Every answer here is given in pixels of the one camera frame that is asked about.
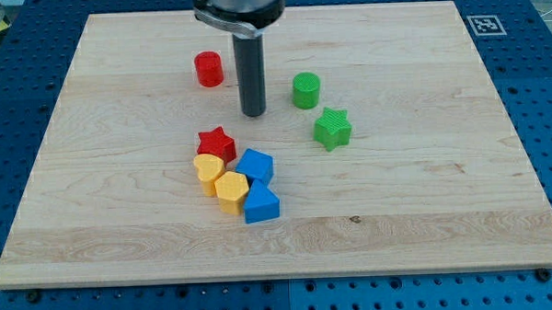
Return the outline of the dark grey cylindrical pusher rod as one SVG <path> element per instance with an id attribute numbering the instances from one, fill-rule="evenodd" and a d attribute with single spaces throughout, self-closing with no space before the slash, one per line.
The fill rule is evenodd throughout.
<path id="1" fill-rule="evenodd" d="M 241 111 L 247 117 L 261 116 L 266 110 L 263 37 L 232 38 Z"/>

